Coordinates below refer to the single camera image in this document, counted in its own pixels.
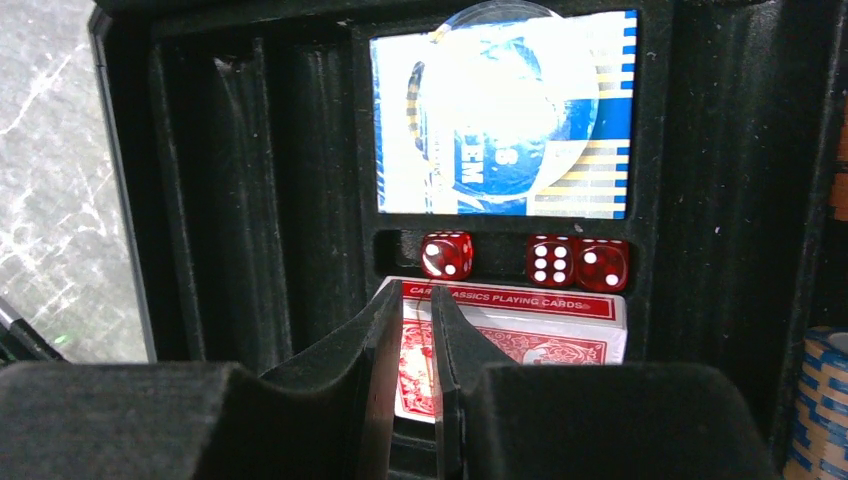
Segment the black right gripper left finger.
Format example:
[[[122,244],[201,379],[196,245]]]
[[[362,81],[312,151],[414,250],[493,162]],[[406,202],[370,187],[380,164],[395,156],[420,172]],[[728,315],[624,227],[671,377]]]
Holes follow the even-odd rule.
[[[5,479],[382,479],[402,285],[263,375],[234,363],[1,372]]]

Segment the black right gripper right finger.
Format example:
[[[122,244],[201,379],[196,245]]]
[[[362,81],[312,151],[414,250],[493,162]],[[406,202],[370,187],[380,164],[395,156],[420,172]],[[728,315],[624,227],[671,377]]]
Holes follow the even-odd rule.
[[[431,294],[442,479],[774,479],[735,385],[701,364],[520,364]]]

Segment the red playing card deck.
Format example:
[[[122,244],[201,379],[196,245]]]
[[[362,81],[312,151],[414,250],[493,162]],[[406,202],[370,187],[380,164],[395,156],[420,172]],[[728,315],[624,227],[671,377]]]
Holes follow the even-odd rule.
[[[626,303],[617,295],[403,277],[403,328],[395,414],[434,420],[431,293],[446,288],[464,317],[522,364],[623,362]]]

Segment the blue playing card deck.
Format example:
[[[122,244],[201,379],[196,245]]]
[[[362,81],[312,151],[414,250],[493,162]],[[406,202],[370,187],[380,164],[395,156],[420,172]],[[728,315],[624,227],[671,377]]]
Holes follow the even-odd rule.
[[[562,16],[584,20],[600,87],[587,145],[564,174],[525,198],[459,195],[424,158],[410,82],[431,32],[376,36],[372,69],[376,201],[383,214],[506,215],[620,220],[626,212],[639,14],[634,9]]]

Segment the black foam-lined carrying case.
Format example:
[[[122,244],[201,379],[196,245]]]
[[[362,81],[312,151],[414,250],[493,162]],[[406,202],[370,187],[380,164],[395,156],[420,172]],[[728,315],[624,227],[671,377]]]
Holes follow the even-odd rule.
[[[383,214],[376,36],[460,1],[100,1],[89,29],[152,359],[264,371],[414,275],[428,231],[520,252],[629,242],[630,361],[707,364],[785,460],[808,323],[847,316],[826,219],[847,89],[843,1],[553,1],[639,14],[622,219]]]

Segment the poker chip roll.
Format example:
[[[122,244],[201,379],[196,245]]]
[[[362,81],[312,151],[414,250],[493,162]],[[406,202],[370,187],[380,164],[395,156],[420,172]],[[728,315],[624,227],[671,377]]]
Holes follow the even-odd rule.
[[[813,327],[791,417],[785,479],[847,477],[847,329]]]

